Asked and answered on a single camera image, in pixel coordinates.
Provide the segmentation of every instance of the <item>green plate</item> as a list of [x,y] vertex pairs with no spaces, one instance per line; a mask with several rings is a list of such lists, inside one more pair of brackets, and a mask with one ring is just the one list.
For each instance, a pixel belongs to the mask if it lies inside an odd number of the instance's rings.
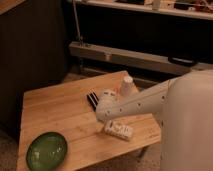
[[29,146],[26,161],[31,171],[52,171],[67,154],[65,138],[56,132],[47,132],[37,137]]

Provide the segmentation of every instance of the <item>small white object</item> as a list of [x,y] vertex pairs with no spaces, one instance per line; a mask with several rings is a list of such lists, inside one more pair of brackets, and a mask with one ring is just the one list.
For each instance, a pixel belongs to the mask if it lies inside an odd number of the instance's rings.
[[108,121],[104,126],[104,132],[118,138],[129,141],[133,134],[133,128],[116,121]]
[[129,96],[132,94],[133,88],[133,78],[130,76],[125,76],[121,83],[120,87],[120,95],[121,96]]

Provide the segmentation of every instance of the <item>table leg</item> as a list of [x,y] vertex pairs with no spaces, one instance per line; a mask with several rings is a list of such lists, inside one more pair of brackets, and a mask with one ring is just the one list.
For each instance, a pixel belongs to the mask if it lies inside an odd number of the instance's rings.
[[140,154],[138,155],[139,159],[143,158],[143,156],[146,153],[147,149],[148,149],[148,146],[141,149]]

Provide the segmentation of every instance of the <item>white robot body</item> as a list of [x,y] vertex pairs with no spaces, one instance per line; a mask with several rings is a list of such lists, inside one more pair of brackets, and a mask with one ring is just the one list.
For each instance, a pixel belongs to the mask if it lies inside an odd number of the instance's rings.
[[161,171],[213,170],[213,71],[172,79],[122,101],[104,104],[97,119],[162,110]]
[[162,171],[213,170],[213,72],[172,84],[163,105]]

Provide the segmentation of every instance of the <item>floor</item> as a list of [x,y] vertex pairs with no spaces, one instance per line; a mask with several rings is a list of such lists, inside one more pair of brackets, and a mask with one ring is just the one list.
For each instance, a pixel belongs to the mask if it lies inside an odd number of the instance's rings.
[[[64,82],[83,79],[85,76],[69,73]],[[0,171],[15,171],[18,145],[4,132],[0,131]],[[149,146],[143,158],[139,158],[140,150],[104,161],[81,171],[159,171],[161,144]]]

